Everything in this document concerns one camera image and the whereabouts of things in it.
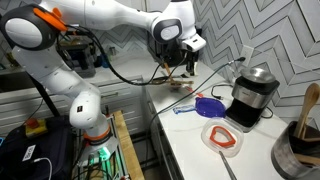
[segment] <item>robotic arm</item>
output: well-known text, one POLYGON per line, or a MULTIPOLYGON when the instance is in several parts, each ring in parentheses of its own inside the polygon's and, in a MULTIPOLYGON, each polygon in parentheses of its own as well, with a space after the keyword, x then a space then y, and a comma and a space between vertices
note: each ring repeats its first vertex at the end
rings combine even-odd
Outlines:
POLYGON ((114 0, 42 0, 40 5, 27 5, 6 13, 1 19, 1 31, 14 47, 15 59, 52 93, 72 100, 70 123, 84 129, 90 142, 83 161, 101 149, 112 153, 117 140, 101 113, 99 90, 70 70, 55 49, 56 37, 67 30, 65 24, 99 30, 131 24, 148 30, 160 43, 176 39, 182 49, 192 52, 206 44, 196 34, 190 0, 172 0, 163 13, 142 12, 114 0))
POLYGON ((192 52, 206 44, 196 33, 190 0, 172 0, 162 13, 143 12, 114 0, 46 0, 40 6, 47 10, 58 7, 66 24, 80 24, 98 30, 130 24, 148 30, 160 43, 177 39, 182 49, 192 52))

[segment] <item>black box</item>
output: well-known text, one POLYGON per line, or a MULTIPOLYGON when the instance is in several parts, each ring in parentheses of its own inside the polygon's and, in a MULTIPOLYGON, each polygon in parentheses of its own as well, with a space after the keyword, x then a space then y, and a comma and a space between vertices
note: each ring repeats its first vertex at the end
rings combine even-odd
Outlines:
POLYGON ((51 179, 70 179, 74 154, 74 136, 67 116, 46 119, 48 132, 28 139, 25 127, 12 130, 0 147, 0 179, 43 180, 49 177, 48 158, 52 163, 51 179))

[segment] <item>white countertop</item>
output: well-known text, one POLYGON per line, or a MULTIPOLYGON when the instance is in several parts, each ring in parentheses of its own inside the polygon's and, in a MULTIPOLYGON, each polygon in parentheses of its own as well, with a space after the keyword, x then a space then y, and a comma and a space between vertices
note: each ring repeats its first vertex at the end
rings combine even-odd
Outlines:
MULTIPOLYGON (((193 78, 193 89, 213 71, 200 63, 198 72, 199 76, 193 78)), ((211 98, 212 85, 223 81, 221 76, 215 75, 199 91, 204 97, 211 98)), ((188 93, 185 89, 170 92, 165 86, 149 86, 148 91, 158 112, 188 93)), ((231 91, 231 87, 216 87, 214 93, 223 96, 222 103, 229 107, 233 99, 231 91)), ((178 106, 195 104, 195 97, 188 98, 178 106)), ((202 127, 209 118, 202 117, 195 111, 175 114, 172 110, 160 114, 159 118, 186 180, 230 179, 220 155, 209 149, 201 140, 202 127)), ((238 180, 283 179, 275 171, 270 153, 274 142, 286 126, 284 121, 273 116, 271 119, 261 119, 252 131, 244 134, 240 152, 235 157, 227 158, 238 180)))

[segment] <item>black coffee maker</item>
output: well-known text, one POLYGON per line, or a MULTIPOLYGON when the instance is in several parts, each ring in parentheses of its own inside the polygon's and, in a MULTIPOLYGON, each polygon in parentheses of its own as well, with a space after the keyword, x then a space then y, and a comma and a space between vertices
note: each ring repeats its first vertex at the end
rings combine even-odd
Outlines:
POLYGON ((260 68, 246 68, 240 73, 232 90, 234 100, 226 110, 226 116, 237 122, 243 132, 249 132, 260 120, 280 83, 274 75, 260 68))

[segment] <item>electrical outlet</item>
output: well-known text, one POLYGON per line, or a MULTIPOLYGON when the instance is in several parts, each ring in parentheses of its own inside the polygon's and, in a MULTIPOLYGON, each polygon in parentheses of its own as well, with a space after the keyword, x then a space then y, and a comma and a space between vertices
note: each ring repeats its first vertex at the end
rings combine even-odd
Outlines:
POLYGON ((251 60, 251 56, 253 53, 254 48, 250 47, 250 46, 246 46, 243 45, 240 57, 245 57, 246 60, 243 61, 242 65, 248 67, 250 60, 251 60))

